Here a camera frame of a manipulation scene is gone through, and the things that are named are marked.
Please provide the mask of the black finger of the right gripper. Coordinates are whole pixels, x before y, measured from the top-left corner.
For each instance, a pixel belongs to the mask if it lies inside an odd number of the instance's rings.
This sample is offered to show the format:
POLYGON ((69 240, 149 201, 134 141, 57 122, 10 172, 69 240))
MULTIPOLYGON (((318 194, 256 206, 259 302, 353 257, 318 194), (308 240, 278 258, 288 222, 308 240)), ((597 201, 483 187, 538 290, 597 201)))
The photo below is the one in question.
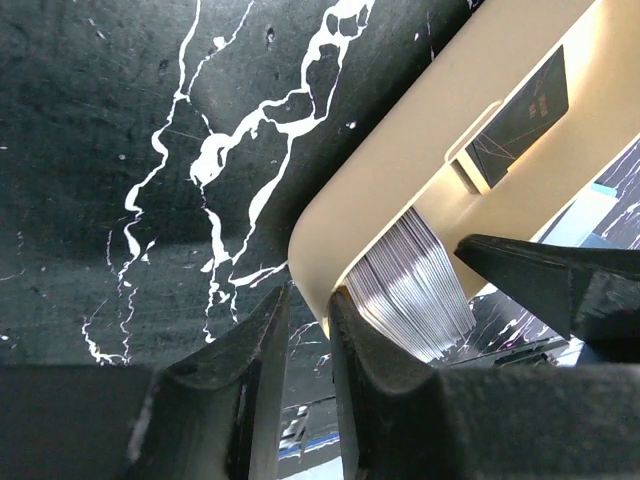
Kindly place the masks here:
POLYGON ((455 255, 552 330, 591 343, 639 339, 639 252, 473 234, 455 255))

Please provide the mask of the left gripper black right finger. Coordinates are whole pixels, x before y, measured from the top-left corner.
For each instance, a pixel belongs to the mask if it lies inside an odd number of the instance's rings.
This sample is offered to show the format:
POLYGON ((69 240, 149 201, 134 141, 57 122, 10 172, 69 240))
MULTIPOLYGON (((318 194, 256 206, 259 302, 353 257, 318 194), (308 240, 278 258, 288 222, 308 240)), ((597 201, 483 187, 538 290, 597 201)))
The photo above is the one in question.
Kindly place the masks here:
POLYGON ((348 479, 635 479, 639 369, 433 368, 335 294, 329 306, 348 479))

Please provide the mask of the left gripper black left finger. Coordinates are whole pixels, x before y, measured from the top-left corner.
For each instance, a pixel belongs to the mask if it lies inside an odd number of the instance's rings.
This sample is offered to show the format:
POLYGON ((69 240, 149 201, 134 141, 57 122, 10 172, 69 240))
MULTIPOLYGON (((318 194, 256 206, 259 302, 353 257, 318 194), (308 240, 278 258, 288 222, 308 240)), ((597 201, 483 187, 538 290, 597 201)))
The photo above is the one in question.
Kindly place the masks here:
POLYGON ((272 479, 290 289, 173 365, 7 366, 5 479, 272 479))

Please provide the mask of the blue leather card holder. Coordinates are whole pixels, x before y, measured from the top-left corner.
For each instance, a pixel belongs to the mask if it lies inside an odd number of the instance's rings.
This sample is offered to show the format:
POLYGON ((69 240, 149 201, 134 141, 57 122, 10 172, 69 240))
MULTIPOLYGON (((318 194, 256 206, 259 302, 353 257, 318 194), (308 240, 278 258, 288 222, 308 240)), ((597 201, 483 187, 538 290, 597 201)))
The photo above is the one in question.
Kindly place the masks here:
POLYGON ((639 249, 639 186, 585 188, 540 234, 543 244, 639 249))

